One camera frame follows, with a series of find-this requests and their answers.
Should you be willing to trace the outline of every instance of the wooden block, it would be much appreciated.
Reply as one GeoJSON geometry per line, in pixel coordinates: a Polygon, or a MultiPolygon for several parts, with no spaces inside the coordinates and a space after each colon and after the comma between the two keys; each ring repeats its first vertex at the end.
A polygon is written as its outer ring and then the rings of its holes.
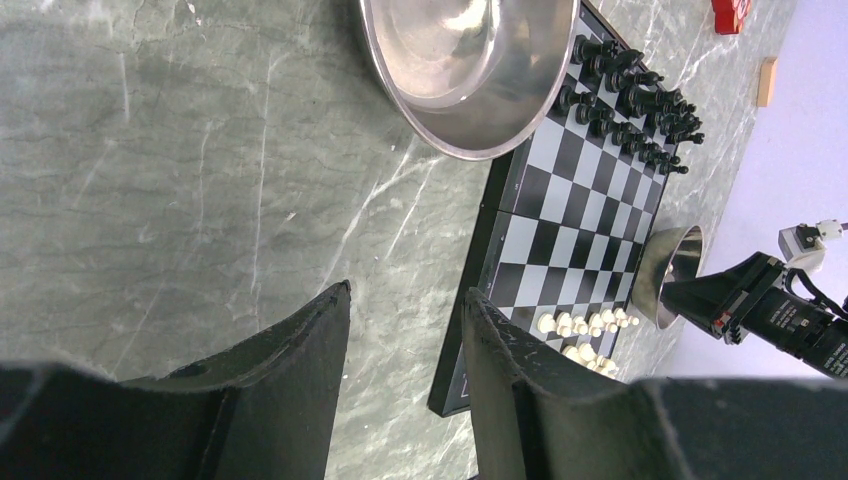
{"type": "Polygon", "coordinates": [[[757,106],[768,107],[774,96],[774,82],[777,79],[777,57],[769,57],[760,70],[760,89],[757,93],[757,106]]]}

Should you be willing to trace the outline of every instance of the white connector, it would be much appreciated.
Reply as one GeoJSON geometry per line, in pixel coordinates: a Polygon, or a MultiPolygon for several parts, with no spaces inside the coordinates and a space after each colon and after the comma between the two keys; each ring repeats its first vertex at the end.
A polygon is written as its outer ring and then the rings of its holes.
{"type": "Polygon", "coordinates": [[[837,220],[822,220],[816,224],[822,241],[837,240],[842,238],[842,224],[837,220]]]}

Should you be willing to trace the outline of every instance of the chessboard frame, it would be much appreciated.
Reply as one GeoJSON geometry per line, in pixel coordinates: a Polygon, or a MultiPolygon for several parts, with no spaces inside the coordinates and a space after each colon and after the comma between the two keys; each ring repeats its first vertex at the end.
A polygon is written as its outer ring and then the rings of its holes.
{"type": "MultiPolygon", "coordinates": [[[[606,30],[612,38],[618,40],[621,45],[627,49],[630,48],[627,42],[619,35],[619,33],[609,24],[609,22],[601,15],[601,13],[591,3],[586,0],[581,0],[580,10],[585,11],[592,17],[602,30],[606,30]]],[[[648,71],[647,66],[639,63],[639,68],[642,71],[648,71]]],[[[450,321],[445,333],[444,343],[439,355],[439,361],[436,367],[436,372],[433,379],[433,384],[430,390],[430,396],[427,400],[427,405],[430,410],[441,417],[448,417],[457,413],[464,412],[470,409],[470,403],[464,402],[457,404],[452,399],[462,398],[462,392],[456,390],[465,390],[467,385],[459,386],[453,384],[454,374],[457,370],[465,370],[465,359],[461,355],[462,349],[462,324],[461,314],[465,294],[470,288],[478,288],[487,294],[491,289],[491,284],[481,285],[482,280],[492,277],[492,269],[497,266],[493,260],[499,255],[499,246],[492,242],[497,231],[501,231],[504,226],[503,214],[509,214],[501,210],[502,203],[505,200],[505,192],[508,192],[507,186],[517,185],[520,179],[517,178],[521,174],[520,168],[513,168],[514,165],[525,164],[530,151],[532,139],[519,145],[512,152],[507,153],[492,161],[489,178],[483,193],[483,198],[480,204],[477,222],[474,226],[474,231],[471,236],[471,243],[468,249],[465,267],[459,282],[456,300],[454,302],[450,321]]],[[[672,154],[676,151],[675,145],[666,147],[666,150],[672,154]]],[[[665,193],[667,178],[662,182],[662,190],[660,192],[659,201],[665,193]]],[[[653,224],[656,221],[656,215],[651,219],[651,224],[648,232],[653,229],[653,224]]],[[[638,271],[639,263],[642,260],[642,253],[636,265],[638,271]]],[[[625,307],[629,304],[630,293],[625,300],[625,307]]]]}

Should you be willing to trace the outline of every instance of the red object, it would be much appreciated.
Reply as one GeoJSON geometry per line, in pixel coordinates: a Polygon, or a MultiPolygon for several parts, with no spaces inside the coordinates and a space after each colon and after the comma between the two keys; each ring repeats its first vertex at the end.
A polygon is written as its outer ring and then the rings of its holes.
{"type": "Polygon", "coordinates": [[[745,17],[754,0],[712,0],[716,15],[716,33],[735,35],[745,26],[745,17]]]}

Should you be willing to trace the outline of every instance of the black cable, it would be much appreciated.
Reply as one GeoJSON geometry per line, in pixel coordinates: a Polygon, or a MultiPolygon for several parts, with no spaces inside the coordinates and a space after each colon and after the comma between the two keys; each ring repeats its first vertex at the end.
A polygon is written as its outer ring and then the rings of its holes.
{"type": "Polygon", "coordinates": [[[789,287],[787,287],[787,291],[789,291],[789,293],[798,296],[795,292],[791,290],[792,280],[795,277],[798,277],[798,280],[801,282],[801,285],[804,285],[804,288],[806,288],[807,291],[813,295],[815,300],[817,300],[817,302],[815,303],[824,304],[835,315],[838,315],[843,319],[848,319],[848,313],[846,313],[845,310],[843,310],[842,307],[840,307],[836,302],[828,298],[827,295],[825,295],[821,290],[816,288],[816,286],[813,285],[812,280],[810,280],[809,275],[807,275],[807,272],[801,270],[800,268],[789,269],[789,275],[787,275],[786,277],[786,281],[788,282],[788,285],[790,285],[789,287]]]}

